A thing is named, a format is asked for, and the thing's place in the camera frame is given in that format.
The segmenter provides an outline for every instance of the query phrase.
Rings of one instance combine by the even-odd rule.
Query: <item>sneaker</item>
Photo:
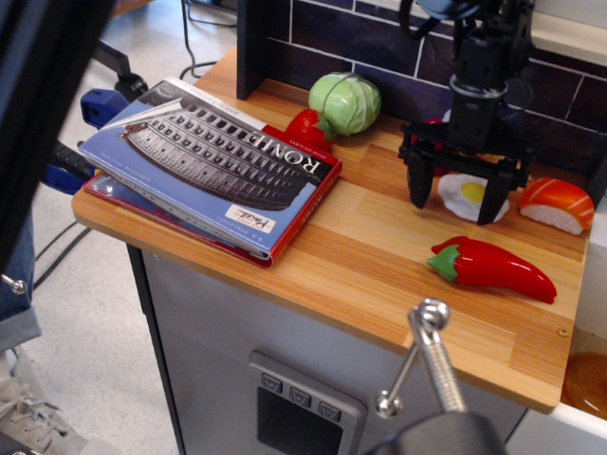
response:
[[[17,365],[0,382],[0,432],[40,455],[120,455],[104,441],[79,436],[48,403],[23,348],[15,348]]]
[[[16,378],[0,382],[0,431],[44,455],[80,455],[87,441],[53,420],[56,407],[31,396]]]

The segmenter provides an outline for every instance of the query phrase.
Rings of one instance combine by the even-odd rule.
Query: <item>toy fried egg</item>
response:
[[[486,186],[485,178],[464,173],[447,174],[438,182],[438,194],[445,207],[457,216],[469,221],[478,221]],[[500,221],[509,209],[510,203],[506,200],[494,222]]]

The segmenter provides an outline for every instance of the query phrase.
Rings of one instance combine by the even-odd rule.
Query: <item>toy cabbage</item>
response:
[[[358,74],[331,73],[312,86],[309,105],[326,116],[336,133],[350,136],[377,119],[381,96],[377,87]]]

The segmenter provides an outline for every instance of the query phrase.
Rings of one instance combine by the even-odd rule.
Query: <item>orange liquid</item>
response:
[[[571,355],[565,372],[561,401],[607,420],[607,355]]]

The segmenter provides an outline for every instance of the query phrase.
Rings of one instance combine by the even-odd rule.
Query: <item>metal clamp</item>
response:
[[[1,274],[0,276],[2,281],[10,286],[13,294],[20,296],[21,294],[25,294],[28,290],[28,284],[23,280],[12,280],[5,274]]]
[[[419,355],[426,366],[432,383],[432,389],[438,399],[441,410],[467,411],[466,403],[459,389],[455,372],[439,332],[450,319],[449,306],[440,299],[427,298],[409,314],[409,323],[414,334],[414,345],[389,391],[383,391],[377,397],[377,414],[390,418],[402,410],[403,403],[398,393]]]

